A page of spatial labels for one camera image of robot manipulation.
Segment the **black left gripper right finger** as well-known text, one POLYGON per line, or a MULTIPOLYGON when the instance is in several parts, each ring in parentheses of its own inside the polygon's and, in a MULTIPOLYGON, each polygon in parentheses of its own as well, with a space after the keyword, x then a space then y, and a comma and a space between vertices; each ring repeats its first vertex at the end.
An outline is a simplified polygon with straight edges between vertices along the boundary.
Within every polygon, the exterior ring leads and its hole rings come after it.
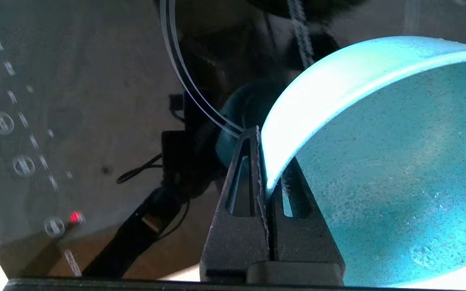
POLYGON ((292 283, 342 283, 345 262, 296 158, 271 198, 272 258, 292 283))

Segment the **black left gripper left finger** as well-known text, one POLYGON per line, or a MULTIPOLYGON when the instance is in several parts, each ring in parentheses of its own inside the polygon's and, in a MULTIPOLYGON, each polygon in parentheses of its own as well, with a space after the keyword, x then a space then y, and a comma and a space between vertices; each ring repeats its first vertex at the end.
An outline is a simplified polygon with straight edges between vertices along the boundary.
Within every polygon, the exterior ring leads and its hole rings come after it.
POLYGON ((270 259, 260 129, 235 146, 200 258, 202 282, 244 283, 251 265, 270 259))

